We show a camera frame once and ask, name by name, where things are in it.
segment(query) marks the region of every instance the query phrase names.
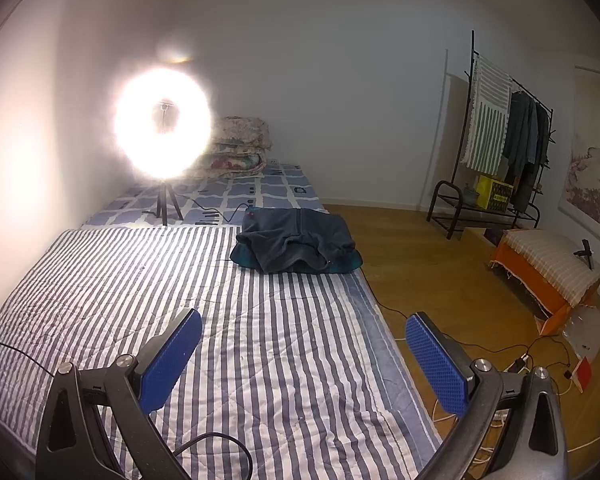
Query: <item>metal screw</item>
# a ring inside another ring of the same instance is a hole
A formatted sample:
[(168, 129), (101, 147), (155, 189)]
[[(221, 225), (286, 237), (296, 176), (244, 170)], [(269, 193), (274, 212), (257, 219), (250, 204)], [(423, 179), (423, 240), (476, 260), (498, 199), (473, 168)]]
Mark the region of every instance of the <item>metal screw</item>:
[(74, 366), (70, 362), (60, 363), (58, 365), (58, 373), (62, 375), (66, 375), (71, 371)]
[(491, 370), (492, 365), (487, 359), (476, 359), (474, 361), (475, 367), (478, 368), (481, 372), (488, 372)]
[(546, 379), (549, 376), (549, 370), (547, 370), (546, 368), (542, 368), (541, 366), (536, 368), (534, 373), (536, 374), (536, 376), (540, 377), (541, 379)]
[(130, 366), (133, 361), (134, 361), (134, 357), (132, 355), (122, 354), (121, 356), (118, 356), (118, 358), (116, 359), (116, 366), (119, 366), (120, 368), (126, 368), (126, 367)]

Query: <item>plastic bag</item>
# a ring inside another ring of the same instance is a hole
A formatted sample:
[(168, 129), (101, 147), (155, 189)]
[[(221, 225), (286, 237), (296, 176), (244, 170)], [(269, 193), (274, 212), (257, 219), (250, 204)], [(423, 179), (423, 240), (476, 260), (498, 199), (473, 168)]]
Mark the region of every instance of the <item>plastic bag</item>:
[(562, 335), (578, 359), (592, 362), (600, 350), (600, 311), (596, 307), (579, 305), (564, 325)]

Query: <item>striped towel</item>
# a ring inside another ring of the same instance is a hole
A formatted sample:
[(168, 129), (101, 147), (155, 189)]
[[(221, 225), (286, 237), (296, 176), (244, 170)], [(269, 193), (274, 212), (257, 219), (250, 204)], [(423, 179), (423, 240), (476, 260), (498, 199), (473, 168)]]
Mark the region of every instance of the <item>striped towel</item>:
[(493, 63), (478, 56), (469, 134), (462, 163), (471, 170), (495, 175), (500, 165), (509, 121), (511, 77)]
[(571, 305), (577, 306), (589, 287), (600, 280), (600, 264), (593, 270), (577, 256), (578, 247), (568, 238), (544, 229), (507, 231), (504, 243), (537, 270)]

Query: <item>clothes rack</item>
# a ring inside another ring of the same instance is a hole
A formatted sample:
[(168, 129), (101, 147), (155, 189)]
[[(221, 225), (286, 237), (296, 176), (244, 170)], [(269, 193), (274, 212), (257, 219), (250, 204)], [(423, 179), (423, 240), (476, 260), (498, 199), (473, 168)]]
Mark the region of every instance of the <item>clothes rack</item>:
[[(530, 206), (532, 212), (535, 214), (529, 214), (525, 211), (518, 211), (511, 204), (507, 205), (506, 211), (494, 211), (489, 209), (483, 209), (478, 206), (469, 206), (464, 203), (464, 199), (462, 198), (462, 190), (458, 185), (456, 185), (456, 174), (458, 173), (458, 164), (460, 163), (460, 157), (462, 154), (462, 147), (464, 145), (464, 137), (466, 135), (466, 127), (467, 121), (469, 117), (470, 107), (471, 107), (471, 98), (472, 98), (472, 88), (474, 82), (474, 67), (476, 57), (480, 56), (480, 53), (475, 49), (475, 31), (471, 31), (471, 65), (470, 72), (467, 73), (469, 77), (469, 89), (466, 95), (466, 105), (464, 107), (464, 121), (462, 122), (462, 134), (460, 135), (460, 142), (458, 144), (458, 153), (456, 154), (456, 163), (454, 164), (454, 170), (451, 175), (451, 180), (440, 180), (433, 191), (433, 196), (431, 198), (431, 204), (429, 206), (429, 212), (427, 214), (427, 222), (431, 222), (432, 220), (439, 224), (446, 231), (446, 239), (450, 240), (453, 236), (454, 232), (461, 232), (465, 227), (490, 227), (490, 226), (508, 226), (509, 228), (516, 227), (518, 221), (531, 221), (534, 223), (534, 228), (538, 227), (538, 223), (540, 222), (540, 210), (538, 206), (536, 206), (536, 196), (538, 194), (542, 194), (542, 191), (539, 189), (540, 181), (542, 179), (542, 172), (544, 168), (549, 169), (549, 166), (546, 163), (542, 163), (540, 165), (540, 170), (538, 172), (538, 176), (536, 177), (533, 193), (531, 200), (528, 203), (527, 208)], [(511, 77), (512, 81), (520, 88), (521, 91), (525, 92), (529, 97), (531, 97), (536, 103), (541, 105), (547, 113), (549, 114), (549, 142), (555, 143), (555, 140), (552, 138), (552, 134), (555, 130), (552, 130), (552, 123), (554, 118), (554, 109), (547, 107), (540, 99), (538, 99), (535, 95), (533, 95), (526, 87), (517, 81), (515, 78)], [(440, 194), (440, 188), (442, 186), (446, 186), (454, 190), (457, 196), (449, 195), (449, 194)], [(451, 216), (435, 214), (434, 209), (436, 206), (436, 202), (438, 199), (442, 200), (446, 204), (452, 206), (454, 208), (454, 212)], [(471, 217), (462, 218), (462, 211), (471, 212)], [(475, 217), (476, 213), (480, 213), (480, 217)]]

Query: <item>black cable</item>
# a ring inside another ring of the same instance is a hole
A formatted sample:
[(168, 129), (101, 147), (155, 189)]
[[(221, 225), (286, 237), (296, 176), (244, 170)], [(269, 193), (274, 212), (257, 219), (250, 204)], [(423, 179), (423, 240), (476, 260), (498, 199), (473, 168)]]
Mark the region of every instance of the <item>black cable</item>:
[(551, 363), (550, 365), (545, 366), (545, 368), (549, 368), (549, 366), (554, 366), (554, 365), (562, 365), (562, 366), (566, 366), (567, 369), (571, 368), (571, 365), (568, 363), (565, 363), (564, 361), (556, 361), (555, 363)]
[(567, 349), (567, 346), (564, 344), (563, 341), (555, 340), (554, 337), (557, 337), (557, 336), (555, 336), (555, 335), (543, 335), (543, 336), (540, 336), (540, 337), (536, 338), (531, 343), (531, 345), (529, 345), (529, 349), (531, 350), (531, 347), (533, 345), (535, 345), (541, 339), (548, 339), (549, 341), (553, 341), (554, 343), (562, 346), (562, 348), (564, 349), (564, 353), (567, 354), (567, 362), (565, 363), (565, 366), (567, 366), (568, 368), (571, 368), (571, 356), (569, 355), (569, 350)]
[(251, 458), (251, 453), (249, 453), (249, 450), (243, 443), (241, 443), (237, 438), (234, 438), (231, 435), (227, 435), (224, 433), (218, 433), (216, 431), (210, 431), (209, 433), (200, 434), (196, 438), (192, 438), (188, 442), (185, 442), (184, 444), (182, 444), (182, 446), (177, 447), (175, 449), (175, 451), (173, 452), (173, 455), (178, 456), (180, 453), (182, 453), (186, 449), (189, 449), (194, 444), (197, 444), (201, 440), (204, 440), (206, 438), (211, 438), (213, 436), (216, 436), (218, 438), (224, 438), (225, 440), (230, 440), (231, 442), (236, 444), (245, 453), (245, 455), (247, 456), (247, 462), (249, 463), (249, 470), (247, 471), (246, 480), (250, 480), (251, 475), (253, 474), (253, 458)]
[(390, 310), (391, 312), (395, 312), (396, 314), (400, 314), (404, 319), (409, 319), (409, 316), (407, 316), (405, 313), (400, 312), (399, 310), (395, 310), (394, 308), (389, 308), (388, 306), (384, 306), (382, 303), (380, 303), (378, 301), (378, 298), (376, 298), (376, 294), (374, 292), (374, 290), (371, 288), (371, 285), (369, 284), (369, 280), (366, 278), (366, 274), (365, 271), (362, 267), (360, 267), (360, 272), (362, 272), (362, 276), (364, 277), (366, 284), (369, 286), (369, 290), (371, 291), (371, 295), (374, 297), (374, 301), (378, 304), (378, 306), (381, 306), (382, 308), (385, 308), (387, 310)]
[[(252, 204), (245, 204), (244, 202), (242, 202), (242, 203), (238, 204), (238, 207), (236, 207), (236, 208), (235, 208), (234, 212), (233, 212), (233, 213), (231, 214), (231, 216), (229, 216), (229, 218), (227, 219), (227, 218), (226, 218), (226, 217), (225, 217), (225, 216), (222, 214), (222, 212), (221, 212), (219, 209), (216, 209), (215, 207), (204, 207), (204, 206), (201, 206), (201, 205), (200, 205), (200, 204), (199, 204), (199, 203), (196, 201), (196, 199), (195, 199), (195, 198), (192, 198), (192, 197), (190, 197), (190, 196), (186, 196), (186, 195), (181, 195), (180, 193), (176, 193), (176, 195), (177, 195), (177, 196), (181, 196), (181, 197), (183, 197), (183, 198), (186, 198), (187, 200), (191, 200), (191, 201), (193, 201), (193, 203), (194, 203), (195, 205), (197, 205), (197, 206), (198, 206), (200, 209), (202, 209), (202, 211), (215, 211), (215, 212), (216, 212), (216, 213), (218, 213), (218, 214), (219, 214), (219, 215), (220, 215), (222, 218), (224, 218), (224, 221), (225, 221), (225, 222), (227, 222), (228, 224), (229, 224), (229, 223), (231, 223), (231, 220), (233, 220), (233, 219), (234, 219), (234, 216), (235, 216), (235, 214), (238, 212), (238, 209), (240, 209), (242, 206), (245, 206), (245, 207), (247, 207), (247, 208), (248, 208), (248, 207), (250, 207), (250, 206), (252, 205)], [(143, 213), (149, 213), (149, 214), (155, 215), (155, 212), (154, 212), (154, 211), (143, 211)]]
[(506, 346), (504, 348), (501, 348), (500, 350), (491, 350), (490, 348), (486, 348), (484, 346), (477, 345), (475, 343), (463, 343), (462, 341), (458, 341), (457, 339), (451, 337), (449, 334), (445, 334), (444, 332), (442, 333), (442, 335), (448, 337), (449, 339), (453, 339), (459, 345), (462, 345), (462, 346), (475, 346), (475, 347), (478, 347), (478, 348), (484, 350), (485, 352), (489, 352), (491, 354), (499, 354), (500, 352), (504, 352), (505, 350), (510, 350), (512, 348), (520, 348), (520, 347), (526, 348), (526, 354), (529, 354), (529, 346), (525, 345), (525, 344), (522, 344), (522, 343), (518, 343), (518, 344), (515, 344), (515, 345), (511, 345), (511, 346)]
[(24, 355), (24, 357), (26, 357), (27, 359), (30, 359), (31, 361), (35, 362), (35, 364), (37, 364), (40, 368), (42, 368), (47, 374), (49, 374), (51, 377), (53, 377), (54, 375), (47, 370), (45, 367), (43, 367), (43, 365), (41, 365), (38, 361), (36, 361), (33, 357), (31, 357), (29, 354), (27, 354), (26, 352), (23, 352), (22, 350), (20, 350), (19, 348), (16, 348), (15, 346), (11, 346), (11, 345), (7, 345), (7, 343), (3, 343), (0, 341), (0, 345), (4, 346), (5, 348), (9, 348), (11, 350), (14, 350), (22, 355)]

